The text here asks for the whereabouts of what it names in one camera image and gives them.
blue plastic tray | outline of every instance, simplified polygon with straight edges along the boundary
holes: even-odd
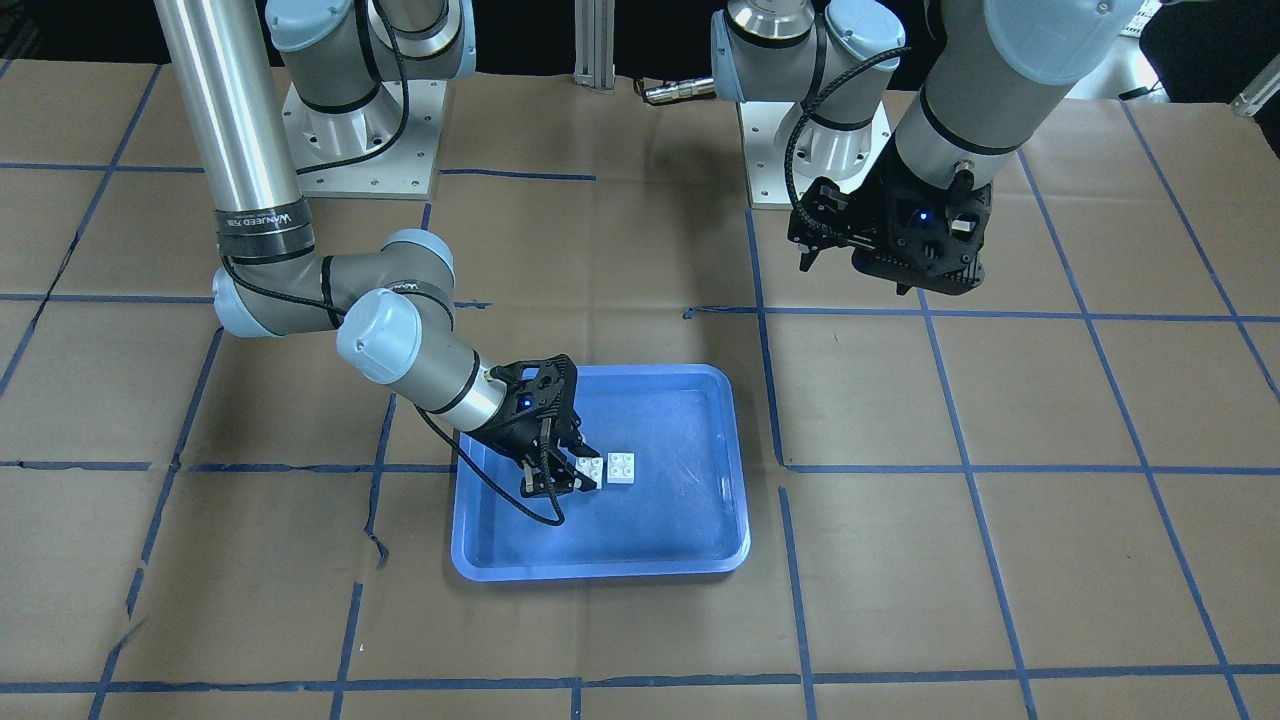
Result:
[[[727,573],[751,536],[728,379],[709,365],[579,368],[582,434],[600,455],[634,452],[635,483],[561,496],[566,521],[535,523],[458,462],[453,565],[480,580]],[[512,460],[463,434],[462,448],[518,497]],[[521,498],[553,516],[544,497]]]

white block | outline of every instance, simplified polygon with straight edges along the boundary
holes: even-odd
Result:
[[[582,473],[588,478],[595,480],[595,487],[604,484],[604,459],[603,457],[579,457],[577,459],[577,471]],[[573,487],[581,487],[582,480],[573,480]]]
[[[611,483],[631,484],[636,480],[636,456],[634,452],[611,452],[608,479]]]

cable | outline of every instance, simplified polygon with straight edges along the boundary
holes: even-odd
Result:
[[[326,313],[332,313],[334,315],[338,315],[339,318],[343,318],[343,316],[347,315],[346,310],[343,310],[342,307],[338,307],[337,305],[332,305],[329,302],[323,302],[320,300],[311,300],[310,297],[298,297],[297,295],[288,295],[288,293],[284,293],[284,292],[276,292],[274,290],[268,290],[265,287],[256,286],[256,284],[246,281],[244,278],[239,277],[239,273],[236,272],[236,265],[232,264],[232,259],[229,256],[227,256],[227,255],[223,255],[223,269],[227,270],[227,274],[230,275],[232,281],[234,281],[236,284],[243,287],[244,290],[247,290],[250,292],[256,292],[256,293],[259,293],[259,295],[261,295],[264,297],[270,297],[273,300],[283,300],[285,302],[293,302],[294,305],[306,305],[308,307],[319,307],[321,310],[325,310]]]
[[[831,97],[833,92],[844,87],[846,82],[874,68],[876,65],[883,63],[884,60],[905,55],[911,50],[913,47],[910,47],[909,45],[904,45],[902,47],[892,47],[883,53],[872,55],[865,61],[840,73],[840,76],[837,76],[833,81],[823,86],[823,88],[818,91],[818,95],[815,95],[810,102],[803,106],[803,110],[800,113],[800,120],[796,122],[796,127],[791,131],[791,137],[787,140],[787,149],[782,156],[782,179],[785,179],[787,184],[787,199],[791,201],[791,208],[795,209],[795,211],[800,215],[800,219],[804,220],[804,224],[809,225],[810,229],[818,231],[828,237],[851,240],[849,237],[844,237],[841,232],[836,231],[831,225],[814,219],[813,215],[810,215],[809,211],[805,210],[803,205],[800,205],[800,196],[796,193],[796,181],[794,177],[791,177],[791,168],[795,164],[796,143],[800,141],[800,131],[804,129],[804,126],[813,118],[814,113],[818,111],[818,106],[822,105],[828,97]]]
[[[465,450],[462,450],[462,446],[458,445],[456,439],[449,437],[448,433],[442,430],[440,427],[436,425],[434,420],[431,420],[431,416],[426,414],[426,410],[422,410],[417,405],[413,405],[413,409],[417,410],[417,414],[421,415],[424,420],[426,420],[428,427],[430,427],[435,432],[435,434],[440,437],[440,439],[443,439],[449,447],[452,447],[453,451],[458,454],[458,457],[461,457],[463,462],[471,466],[471,469],[475,471],[476,475],[480,475],[480,479],[484,480],[484,484],[489,486],[489,489],[498,493],[499,497],[502,497],[512,506],[515,506],[516,510],[520,510],[521,512],[527,515],[531,520],[536,520],[544,525],[550,525],[553,528],[558,528],[564,524],[564,511],[561,510],[559,501],[556,498],[556,487],[550,482],[550,471],[547,459],[545,445],[541,448],[539,464],[541,465],[540,468],[541,471],[547,475],[547,493],[550,497],[552,509],[556,510],[556,519],[544,518],[534,512],[532,510],[526,507],[522,502],[512,497],[507,491],[502,489],[502,487],[498,486],[498,483],[493,482],[493,478],[490,478],[484,470],[480,469],[480,465],[476,465],[476,461],[472,460],[471,456],[467,455]]]
[[[364,3],[356,3],[357,13],[367,12]],[[392,54],[396,56],[396,72],[399,73],[401,78],[401,122],[392,133],[387,142],[380,146],[365,152],[364,155],[356,155],[355,158],[347,158],[344,160],[334,160],[332,163],[320,163],[319,165],[307,165],[306,168],[300,168],[298,174],[303,176],[307,173],[316,173],[320,170],[332,170],[334,168],[346,168],[347,165],[355,165],[356,163],[364,163],[365,160],[372,160],[374,158],[381,155],[390,150],[392,145],[404,135],[404,128],[408,127],[408,70],[404,69],[404,55],[399,49],[399,40],[396,38],[396,28],[392,27],[392,22],[387,19],[387,13],[383,10],[381,0],[374,0],[374,9],[378,10],[378,19],[383,23],[383,29],[387,31],[387,37],[392,42]]]

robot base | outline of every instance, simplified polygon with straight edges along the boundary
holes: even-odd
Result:
[[[397,104],[401,88],[396,82],[384,83]],[[307,197],[378,197],[390,200],[426,200],[435,178],[440,128],[444,124],[444,101],[448,87],[440,79],[408,82],[408,124],[396,145],[381,155],[332,170],[298,176],[302,195]],[[302,129],[303,105],[297,90],[289,87],[284,100],[284,133],[289,154],[298,168],[325,163],[311,147]]]
[[[740,102],[739,119],[742,132],[742,156],[746,160],[746,183],[750,195],[751,208],[756,210],[790,210],[791,202],[787,200],[787,186],[782,178],[782,150],[774,141],[780,127],[795,102]],[[890,126],[888,115],[884,114],[884,105],[876,109],[872,118],[870,149],[864,152],[865,158],[856,167],[854,174],[837,182],[841,192],[849,193],[858,190],[876,164],[876,158],[888,142]],[[796,181],[796,195],[804,196],[813,183],[813,178],[805,176],[801,164],[792,165],[792,174]]]

metal bracket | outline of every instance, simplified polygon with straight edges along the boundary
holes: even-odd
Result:
[[[399,101],[398,82],[383,83]],[[298,176],[302,195],[307,197],[375,197],[389,200],[426,200],[435,178],[440,128],[444,124],[444,101],[448,83],[443,79],[411,79],[408,82],[408,124],[404,133],[378,158],[332,170]],[[324,163],[303,129],[302,100],[289,87],[282,114],[289,154],[297,168]]]
[[[613,91],[613,0],[575,0],[573,82]]]
[[[782,178],[782,150],[776,142],[778,128],[795,102],[740,102],[739,119],[742,133],[742,156],[746,161],[746,183],[751,208],[756,210],[790,210],[787,186]],[[850,193],[863,184],[867,173],[876,164],[884,145],[888,143],[891,128],[884,105],[876,109],[872,118],[872,146],[864,152],[859,169],[849,178],[840,181],[840,191]],[[792,167],[796,181],[796,195],[804,196],[813,178]]]
[[[1280,91],[1280,55],[1262,68],[1258,77],[1231,100],[1231,111],[1240,117],[1251,117],[1261,110],[1276,91]]]

